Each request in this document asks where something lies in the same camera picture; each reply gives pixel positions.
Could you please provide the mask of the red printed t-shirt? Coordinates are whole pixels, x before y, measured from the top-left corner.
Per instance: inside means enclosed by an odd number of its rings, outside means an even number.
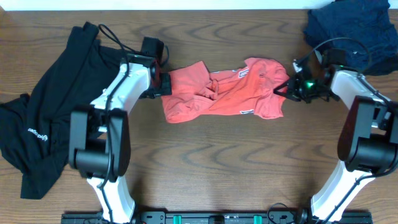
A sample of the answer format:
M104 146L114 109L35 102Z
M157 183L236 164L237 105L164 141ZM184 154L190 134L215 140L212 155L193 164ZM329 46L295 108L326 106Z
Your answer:
M200 61L171 71L172 94L162 97L166 121L183 123L201 115L283 117L285 98L274 94L274 88L289 79L284 66L266 58L244 63L243 68L209 72Z

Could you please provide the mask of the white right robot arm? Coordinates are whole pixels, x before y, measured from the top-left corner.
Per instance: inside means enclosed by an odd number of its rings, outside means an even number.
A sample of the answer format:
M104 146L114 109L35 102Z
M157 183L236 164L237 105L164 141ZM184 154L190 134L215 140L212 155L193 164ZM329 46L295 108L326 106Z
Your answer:
M299 210L296 223L339 223L347 206L368 183L397 169L397 102L380 94L357 69L329 65L321 78L302 68L274 94L310 103L341 100L348 115L337 144L338 163L324 186Z

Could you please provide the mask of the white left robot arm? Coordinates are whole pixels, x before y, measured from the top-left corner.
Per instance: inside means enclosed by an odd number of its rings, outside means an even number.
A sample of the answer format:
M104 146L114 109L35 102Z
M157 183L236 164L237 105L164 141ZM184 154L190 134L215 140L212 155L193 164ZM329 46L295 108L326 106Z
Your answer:
M160 60L158 55L127 55L102 94L71 113L69 164L96 192L102 223L132 221L135 201L125 178L131 158L129 114L138 99L160 95Z

